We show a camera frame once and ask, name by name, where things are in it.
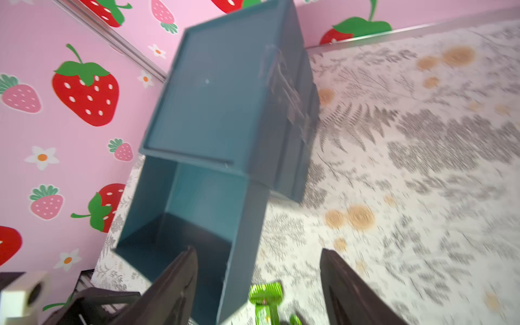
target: floor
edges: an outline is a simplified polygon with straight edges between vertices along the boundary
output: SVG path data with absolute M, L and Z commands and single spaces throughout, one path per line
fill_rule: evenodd
M 311 58 L 321 113 L 298 206 L 271 200 L 253 282 L 281 280 L 280 318 L 328 323 L 322 248 L 418 324 L 520 323 L 520 21 Z M 93 283 L 149 283 L 110 252 Z M 254 323 L 245 304 L 227 324 Z

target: wall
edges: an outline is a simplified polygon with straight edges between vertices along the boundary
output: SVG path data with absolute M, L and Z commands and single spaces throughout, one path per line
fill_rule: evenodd
M 81 0 L 100 16 L 106 11 L 93 6 L 90 0 Z M 240 10 L 242 6 L 261 0 L 128 0 L 132 9 L 117 9 L 124 21 L 114 29 L 164 71 L 170 69 L 184 30 L 192 25 Z M 518 5 L 518 0 L 294 0 L 297 6 L 305 46 L 334 42 L 390 29 L 401 29 L 474 15 L 489 10 Z M 98 0 L 114 10 L 109 0 Z M 126 1 L 118 0 L 120 6 Z M 354 21 L 358 28 L 341 25 L 348 18 L 382 21 L 388 24 Z
M 80 271 L 95 267 L 162 84 L 151 76 L 145 82 L 141 67 L 51 1 L 2 1 L 0 12 L 0 271 L 49 271 L 53 290 L 46 303 L 65 302 Z M 55 76 L 65 61 L 78 61 L 67 43 L 84 62 L 106 70 L 90 64 L 91 86 L 73 76 L 79 69 L 89 79 L 79 63 Z M 19 85 L 6 90 L 12 76 Z M 96 119 L 89 124 L 66 104 Z M 111 152 L 115 138 L 125 144 Z M 41 185 L 49 196 L 33 191 Z

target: storage box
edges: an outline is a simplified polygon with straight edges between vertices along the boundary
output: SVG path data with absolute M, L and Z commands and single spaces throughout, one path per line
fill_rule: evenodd
M 305 182 L 312 86 L 292 0 L 184 33 L 141 145 L 147 157 L 115 252 L 154 281 L 195 247 L 199 325 L 221 323 L 247 301 L 277 170 L 286 197 L 297 197 L 298 177 Z
M 269 188 L 244 177 L 147 157 L 115 253 L 148 280 L 195 247 L 192 318 L 224 321 L 247 301 Z
M 291 0 L 188 28 L 141 152 L 272 187 L 302 52 Z
M 309 170 L 310 155 L 313 150 L 313 141 L 316 133 L 316 127 L 318 126 L 320 98 L 318 96 L 316 85 L 313 85 L 310 97 L 311 99 L 309 102 L 308 114 L 310 116 L 311 124 L 309 126 L 308 140 L 307 143 L 302 143 L 301 157 L 298 162 L 298 169 L 296 170 L 296 178 L 291 195 L 291 199 L 296 202 L 301 202 L 303 200 L 305 183 L 307 181 L 307 172 Z
M 308 133 L 311 132 L 309 127 L 316 127 L 315 122 L 318 117 L 313 116 L 312 118 L 309 115 L 309 101 L 313 85 L 313 72 L 310 68 L 309 57 L 307 52 L 303 51 L 296 80 L 296 91 L 300 97 L 302 114 L 295 122 L 287 120 L 282 155 L 280 156 L 273 188 L 277 197 L 289 199 L 293 197 L 292 191 L 296 180 L 296 171 L 302 156 L 301 152 L 306 145 L 304 142 L 309 137 Z M 300 172 L 300 175 L 305 180 L 306 174 L 304 175 L 303 171 Z

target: strawberry leaf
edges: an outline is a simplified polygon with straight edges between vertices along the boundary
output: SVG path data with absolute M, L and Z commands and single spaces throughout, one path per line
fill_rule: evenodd
M 123 22 L 125 22 L 125 16 L 121 13 L 121 10 L 119 10 L 117 7 L 110 9 L 112 12 L 112 17 L 118 22 L 119 25 L 122 25 Z
M 177 34 L 177 25 L 176 24 L 167 24 L 167 23 L 161 22 L 161 27 L 166 29 L 167 32 L 170 32 L 172 34 Z
M 60 67 L 55 70 L 57 74 L 66 75 L 69 77 L 79 75 L 82 71 L 82 64 L 74 61 L 63 62 Z
M 244 0 L 244 2 L 242 2 L 242 8 L 251 7 L 260 3 L 262 3 L 262 0 Z
M 126 4 L 124 6 L 116 6 L 117 8 L 121 8 L 121 9 L 132 9 L 132 5 L 131 4 Z
M 383 33 L 392 30 L 392 27 L 386 21 L 366 21 L 360 17 L 350 17 L 333 27 L 340 33 L 353 34 L 354 37 Z
M 90 215 L 89 214 L 80 215 L 80 214 L 73 213 L 70 215 L 70 217 L 71 218 L 85 218 L 85 217 L 90 217 Z
M 36 196 L 38 198 L 42 198 L 44 197 L 45 195 L 43 195 L 43 193 L 40 192 L 40 190 L 38 190 L 37 188 L 33 189 L 33 193 L 36 194 Z
M 43 307 L 42 311 L 46 311 L 47 309 L 51 309 L 58 306 L 64 306 L 65 303 L 57 303 L 57 304 L 50 304 Z
M 96 195 L 94 195 L 92 200 L 88 203 L 88 211 L 92 215 L 91 219 L 101 218 L 101 221 L 103 221 L 103 217 L 107 216 L 112 211 L 111 206 L 103 206 L 101 204 L 101 195 L 99 193 L 96 193 Z
M 92 228 L 97 229 L 101 232 L 103 232 L 103 228 L 105 227 L 105 221 L 103 220 L 103 217 L 90 217 L 90 225 Z
M 110 72 L 103 69 L 99 64 L 93 62 L 87 62 L 83 65 L 84 72 L 91 73 L 92 75 L 96 75 L 98 77 L 104 77 L 109 75 Z
M 0 95 L 16 85 L 18 85 L 18 79 L 15 77 L 9 77 L 7 74 L 0 75 Z
M 64 62 L 60 67 L 54 71 L 57 74 L 65 76 L 79 76 L 85 85 L 91 86 L 94 83 L 94 76 L 104 77 L 109 75 L 110 72 L 103 69 L 99 64 L 88 62 L 78 63 L 74 61 Z
M 375 8 L 378 5 L 378 0 L 370 0 L 370 17 L 368 18 L 368 21 L 372 21 L 372 18 L 374 18 L 374 12 Z

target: green object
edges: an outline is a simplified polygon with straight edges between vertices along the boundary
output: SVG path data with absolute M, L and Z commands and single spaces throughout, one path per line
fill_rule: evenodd
M 251 6 L 260 4 L 260 3 L 262 3 L 262 0 L 244 0 L 244 2 L 242 2 L 242 9 L 251 7 Z
M 117 21 L 119 25 L 122 25 L 123 22 L 125 21 L 125 16 L 123 16 L 123 14 L 119 10 L 119 8 L 132 9 L 131 4 L 126 4 L 124 6 L 118 6 L 115 4 L 115 0 L 98 0 L 98 3 L 101 6 L 110 10 L 109 13 L 112 15 L 112 17 L 114 17 L 114 20 Z
M 165 22 L 161 22 L 161 27 L 166 29 L 167 32 L 170 32 L 172 34 L 177 34 L 178 27 L 176 24 L 167 24 Z
M 52 185 L 49 185 L 48 187 L 45 187 L 45 185 L 40 185 L 40 189 L 33 189 L 33 193 L 34 195 L 31 195 L 29 198 L 33 201 L 36 201 L 44 197 L 55 195 L 58 193 L 58 189 Z
M 50 304 L 50 305 L 44 306 L 42 311 L 46 311 L 47 309 L 51 309 L 51 308 L 58 307 L 58 306 L 63 306 L 63 307 L 67 306 L 70 303 L 70 301 L 72 300 L 72 295 L 73 294 L 74 293 L 70 294 L 70 296 L 69 296 L 69 298 L 67 299 L 66 302 L 64 302 L 64 303 L 57 303 L 57 304 Z
M 280 325 L 278 305 L 282 300 L 282 285 L 279 282 L 252 285 L 249 302 L 256 305 L 256 325 Z
M 102 198 L 101 195 L 97 192 L 96 195 L 92 198 L 92 200 L 88 203 L 88 211 L 90 214 L 87 215 L 78 215 L 78 214 L 71 214 L 70 216 L 72 218 L 85 218 L 90 217 L 90 225 L 92 228 L 97 229 L 99 231 L 103 231 L 105 227 L 105 220 L 103 219 L 106 217 L 110 211 L 112 211 L 111 206 L 101 205 Z
M 103 69 L 99 64 L 93 62 L 83 63 L 80 58 L 80 55 L 77 53 L 76 49 L 72 47 L 72 45 L 67 44 L 67 48 L 74 52 L 77 59 L 80 61 L 66 61 L 60 65 L 60 67 L 54 71 L 57 74 L 65 75 L 65 76 L 79 76 L 80 79 L 85 83 L 85 85 L 91 86 L 94 83 L 94 76 L 104 77 L 110 74 L 107 70 Z
M 0 75 L 0 95 L 16 85 L 18 85 L 18 79 L 16 79 L 16 77 L 9 77 L 7 74 Z
M 302 321 L 294 314 L 291 315 L 290 322 L 291 325 L 302 325 Z
M 108 147 L 110 148 L 110 152 L 115 152 L 120 145 L 123 144 L 123 139 L 114 139 L 110 140 L 110 143 L 108 144 Z
M 253 305 L 279 305 L 282 299 L 280 282 L 254 284 L 249 290 L 249 302 Z
M 256 305 L 256 325 L 280 325 L 278 307 L 275 305 Z
M 361 17 L 350 17 L 334 26 L 340 33 L 353 34 L 354 37 L 389 32 L 392 27 L 386 21 L 366 21 Z

